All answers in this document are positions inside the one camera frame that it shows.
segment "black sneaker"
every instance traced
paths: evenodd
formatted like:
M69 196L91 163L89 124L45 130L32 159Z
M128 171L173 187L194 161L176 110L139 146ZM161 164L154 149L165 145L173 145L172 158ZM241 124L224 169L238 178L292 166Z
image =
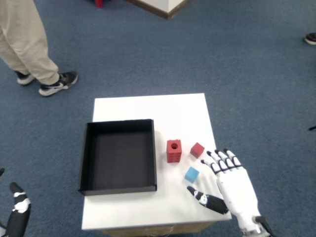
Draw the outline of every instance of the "black sneaker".
M316 45L316 33L309 33L305 35L304 40L310 45Z
M57 93L60 90L67 90L78 80L76 72L68 72L59 74L59 80L53 85L40 85L39 93L42 96L49 96Z
M15 71L15 73L18 75L18 80L17 82L20 84L20 85L27 85L27 84L30 84L34 79L35 77L32 76L31 74L27 74L27 75L24 75L18 71Z

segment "robotic hand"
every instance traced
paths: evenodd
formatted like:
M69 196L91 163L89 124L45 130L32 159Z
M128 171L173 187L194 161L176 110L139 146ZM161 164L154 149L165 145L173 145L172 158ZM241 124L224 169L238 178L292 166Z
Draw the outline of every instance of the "robotic hand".
M258 210L258 199L252 187L248 173L238 158L227 149L224 153L215 150L207 152L213 158L212 162L201 160L208 165L217 177L216 183L224 200L188 186L187 189L199 203L219 213L228 210L237 217L238 225L245 237L275 237L265 218Z
M0 222L0 237L23 237L31 214L31 202L26 193L16 183L10 184L14 197L14 208L8 220L7 227Z

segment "red object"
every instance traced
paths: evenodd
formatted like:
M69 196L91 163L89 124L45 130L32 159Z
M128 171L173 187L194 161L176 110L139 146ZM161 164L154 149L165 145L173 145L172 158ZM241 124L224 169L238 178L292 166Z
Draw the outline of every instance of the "red object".
M204 151L204 147L201 146L198 142L191 148L190 153L195 157L199 158L200 155L202 155Z
M102 8L103 7L103 0L94 0L95 1L95 5L98 8Z
M167 141L167 161L180 162L182 154L181 141L180 140L169 140Z

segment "red block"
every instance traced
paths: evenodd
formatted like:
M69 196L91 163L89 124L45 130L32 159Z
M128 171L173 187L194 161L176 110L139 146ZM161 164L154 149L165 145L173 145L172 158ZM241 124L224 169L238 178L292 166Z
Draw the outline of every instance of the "red block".
M191 148L190 153L195 157L199 158L200 155L202 155L204 151L204 147L201 146L198 142Z
M180 162L182 154L181 141L180 140L169 140L167 141L167 161Z

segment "black box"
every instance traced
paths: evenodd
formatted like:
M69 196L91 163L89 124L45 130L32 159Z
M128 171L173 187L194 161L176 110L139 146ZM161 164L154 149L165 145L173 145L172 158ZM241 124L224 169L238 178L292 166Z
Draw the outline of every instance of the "black box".
M156 190L152 119L86 125L79 192L90 196Z

